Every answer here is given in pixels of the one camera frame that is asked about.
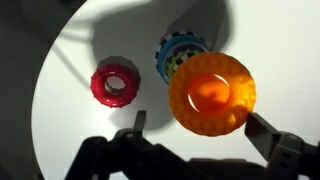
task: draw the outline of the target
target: dark background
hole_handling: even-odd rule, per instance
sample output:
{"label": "dark background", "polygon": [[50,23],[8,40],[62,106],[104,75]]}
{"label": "dark background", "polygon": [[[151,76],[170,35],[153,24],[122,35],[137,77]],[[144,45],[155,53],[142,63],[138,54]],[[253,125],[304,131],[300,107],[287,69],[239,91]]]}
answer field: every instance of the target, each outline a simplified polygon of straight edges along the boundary
{"label": "dark background", "polygon": [[38,180],[33,92],[47,53],[85,0],[0,1],[0,179]]}

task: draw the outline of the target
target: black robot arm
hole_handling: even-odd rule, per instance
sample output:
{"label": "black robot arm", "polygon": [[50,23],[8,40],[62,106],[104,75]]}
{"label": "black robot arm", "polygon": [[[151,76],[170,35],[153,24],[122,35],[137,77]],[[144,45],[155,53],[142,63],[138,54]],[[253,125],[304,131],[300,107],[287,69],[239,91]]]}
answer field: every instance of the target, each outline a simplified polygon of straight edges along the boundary
{"label": "black robot arm", "polygon": [[119,130],[114,139],[86,139],[66,180],[109,179],[122,171],[129,179],[297,179],[298,174],[319,179],[320,153],[293,134],[280,133],[258,114],[248,115],[245,134],[269,162],[265,168],[244,159],[191,159],[185,162],[160,144],[142,137],[146,112],[139,111],[133,129]]}

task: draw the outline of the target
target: white table surface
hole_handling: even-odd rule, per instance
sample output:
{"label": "white table surface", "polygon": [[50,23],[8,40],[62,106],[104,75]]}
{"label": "white table surface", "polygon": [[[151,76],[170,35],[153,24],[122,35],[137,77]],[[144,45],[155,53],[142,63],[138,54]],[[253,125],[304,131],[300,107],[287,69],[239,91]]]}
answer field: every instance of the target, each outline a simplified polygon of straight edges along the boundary
{"label": "white table surface", "polygon": [[[84,139],[111,140],[118,129],[132,126],[138,110],[147,110],[147,140],[185,160],[244,158],[266,165],[244,136],[244,126],[226,136],[198,136],[170,113],[168,86],[156,72],[154,53],[168,26],[196,2],[89,0],[73,16],[46,58],[33,99],[33,143],[46,180],[65,177]],[[315,145],[320,140],[320,1],[229,0],[226,7],[230,30],[221,51],[252,73],[254,111],[278,130]],[[225,36],[220,32],[218,41]],[[101,105],[90,90],[98,62],[109,56],[132,60],[142,79],[136,99],[122,109]],[[113,178],[123,179],[121,174]]]}

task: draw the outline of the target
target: toy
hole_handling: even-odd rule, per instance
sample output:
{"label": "toy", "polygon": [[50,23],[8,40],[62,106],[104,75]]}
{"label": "toy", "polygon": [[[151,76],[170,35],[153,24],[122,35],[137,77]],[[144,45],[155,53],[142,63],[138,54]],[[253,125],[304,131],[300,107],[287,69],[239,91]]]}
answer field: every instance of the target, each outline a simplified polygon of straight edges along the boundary
{"label": "toy", "polygon": [[155,55],[157,71],[169,84],[173,71],[183,60],[206,51],[208,50],[204,40],[192,32],[180,31],[169,34],[160,41]]}
{"label": "toy", "polygon": [[204,52],[188,58],[172,75],[169,104],[186,129],[206,136],[231,133],[256,102],[255,83],[238,60]]}
{"label": "toy", "polygon": [[[120,78],[125,87],[114,89],[106,82],[109,77]],[[134,73],[123,65],[106,64],[93,74],[90,88],[101,104],[111,108],[121,108],[130,104],[137,95],[139,81],[135,77]]]}

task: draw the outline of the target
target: colorful toy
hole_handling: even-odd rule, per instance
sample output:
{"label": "colorful toy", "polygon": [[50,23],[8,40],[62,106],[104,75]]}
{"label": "colorful toy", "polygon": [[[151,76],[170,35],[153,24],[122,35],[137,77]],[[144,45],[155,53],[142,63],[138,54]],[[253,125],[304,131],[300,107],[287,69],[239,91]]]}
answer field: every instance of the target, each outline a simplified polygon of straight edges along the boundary
{"label": "colorful toy", "polygon": [[223,53],[194,55],[172,75],[169,104],[186,129],[206,136],[231,133],[256,102],[255,83],[238,60]]}
{"label": "colorful toy", "polygon": [[174,71],[187,58],[208,51],[204,40],[187,31],[169,34],[160,41],[156,52],[157,70],[164,81],[169,84]]}
{"label": "colorful toy", "polygon": [[[125,87],[115,89],[107,83],[109,77],[120,78]],[[90,86],[94,97],[111,108],[121,108],[130,104],[139,90],[139,81],[136,75],[127,67],[120,64],[106,64],[99,67],[91,77]]]}

